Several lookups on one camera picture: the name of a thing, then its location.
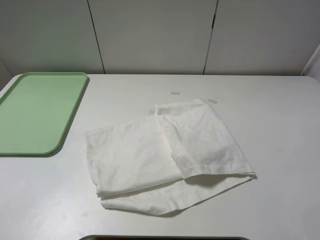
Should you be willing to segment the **white short sleeve shirt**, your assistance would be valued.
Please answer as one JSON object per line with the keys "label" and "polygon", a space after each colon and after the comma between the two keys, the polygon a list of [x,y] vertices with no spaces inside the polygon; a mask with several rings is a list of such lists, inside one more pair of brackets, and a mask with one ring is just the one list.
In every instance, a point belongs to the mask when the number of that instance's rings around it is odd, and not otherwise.
{"label": "white short sleeve shirt", "polygon": [[85,155],[103,208],[164,216],[256,178],[239,144],[201,99],[89,131]]}

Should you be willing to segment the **green plastic tray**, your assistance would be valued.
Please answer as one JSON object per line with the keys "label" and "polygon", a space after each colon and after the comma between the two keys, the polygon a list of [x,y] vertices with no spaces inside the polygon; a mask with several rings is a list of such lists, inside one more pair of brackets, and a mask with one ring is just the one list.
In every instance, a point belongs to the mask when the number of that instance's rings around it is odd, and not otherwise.
{"label": "green plastic tray", "polygon": [[0,98],[1,156],[47,156],[68,133],[89,78],[83,72],[29,72]]}

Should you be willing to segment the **clear tape marker middle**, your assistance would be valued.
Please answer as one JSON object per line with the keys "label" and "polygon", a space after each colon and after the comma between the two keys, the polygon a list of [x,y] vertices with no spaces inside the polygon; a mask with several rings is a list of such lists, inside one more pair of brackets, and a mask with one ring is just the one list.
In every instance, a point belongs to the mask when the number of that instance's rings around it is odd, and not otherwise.
{"label": "clear tape marker middle", "polygon": [[149,112],[148,112],[148,115],[152,116],[154,113],[155,113],[155,110],[154,109],[150,109]]}

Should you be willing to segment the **clear tape marker right far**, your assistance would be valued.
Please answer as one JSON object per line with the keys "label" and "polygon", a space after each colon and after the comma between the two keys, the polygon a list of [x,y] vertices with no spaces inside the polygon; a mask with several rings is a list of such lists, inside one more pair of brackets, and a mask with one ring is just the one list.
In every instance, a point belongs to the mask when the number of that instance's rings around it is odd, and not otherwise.
{"label": "clear tape marker right far", "polygon": [[213,99],[208,99],[207,101],[210,102],[210,103],[213,103],[213,104],[217,104],[217,101],[213,100]]}

